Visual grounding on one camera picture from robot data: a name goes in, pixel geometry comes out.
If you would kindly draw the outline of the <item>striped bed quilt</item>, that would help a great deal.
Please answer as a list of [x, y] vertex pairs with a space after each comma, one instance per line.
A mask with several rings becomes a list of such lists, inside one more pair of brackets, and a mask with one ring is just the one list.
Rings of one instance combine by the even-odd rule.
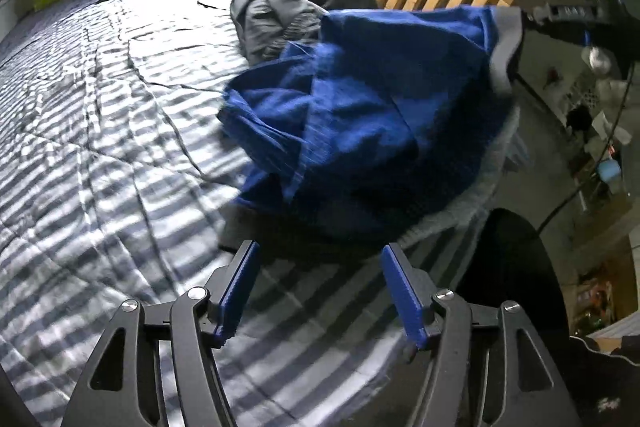
[[[61, 424], [128, 299], [167, 303], [225, 265], [250, 161], [222, 131], [247, 66], [232, 0], [64, 0], [1, 45], [1, 366]], [[402, 331], [377, 261], [273, 260], [217, 353], [242, 426], [333, 426], [378, 399]]]

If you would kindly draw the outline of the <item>grey dark clothes pile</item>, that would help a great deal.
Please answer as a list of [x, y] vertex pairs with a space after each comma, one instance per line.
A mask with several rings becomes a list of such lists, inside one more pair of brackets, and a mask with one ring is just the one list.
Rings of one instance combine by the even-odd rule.
[[327, 12], [377, 6], [376, 0], [232, 0], [230, 14], [241, 51], [254, 66], [278, 58], [290, 41], [317, 42]]

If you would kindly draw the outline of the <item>blue shorts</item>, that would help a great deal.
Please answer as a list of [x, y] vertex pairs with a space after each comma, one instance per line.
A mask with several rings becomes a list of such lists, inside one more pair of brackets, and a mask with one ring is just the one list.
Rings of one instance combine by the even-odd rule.
[[383, 241], [472, 220], [516, 129], [517, 8], [326, 14], [312, 46], [231, 80], [219, 112], [252, 161], [239, 203]]

